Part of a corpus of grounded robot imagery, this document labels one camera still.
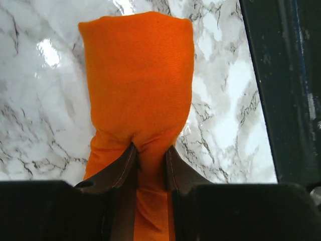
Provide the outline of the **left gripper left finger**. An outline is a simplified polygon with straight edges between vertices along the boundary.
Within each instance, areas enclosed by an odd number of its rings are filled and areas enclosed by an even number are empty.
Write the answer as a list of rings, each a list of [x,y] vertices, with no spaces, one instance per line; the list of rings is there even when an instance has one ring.
[[[1,240],[133,240],[137,149],[72,186],[2,181]]]

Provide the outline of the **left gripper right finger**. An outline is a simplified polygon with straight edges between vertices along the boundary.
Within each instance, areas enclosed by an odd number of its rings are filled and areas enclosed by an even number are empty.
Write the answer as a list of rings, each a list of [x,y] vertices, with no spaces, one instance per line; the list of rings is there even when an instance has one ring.
[[[320,211],[296,184],[214,184],[165,154],[170,240],[320,240]]]

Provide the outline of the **orange t shirt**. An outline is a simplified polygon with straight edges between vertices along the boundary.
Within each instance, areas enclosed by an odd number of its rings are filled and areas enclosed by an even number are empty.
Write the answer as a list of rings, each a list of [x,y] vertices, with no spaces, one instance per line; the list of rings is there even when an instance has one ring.
[[[80,22],[91,120],[89,178],[134,144],[138,170],[134,240],[169,240],[164,155],[187,121],[193,25],[158,12]]]

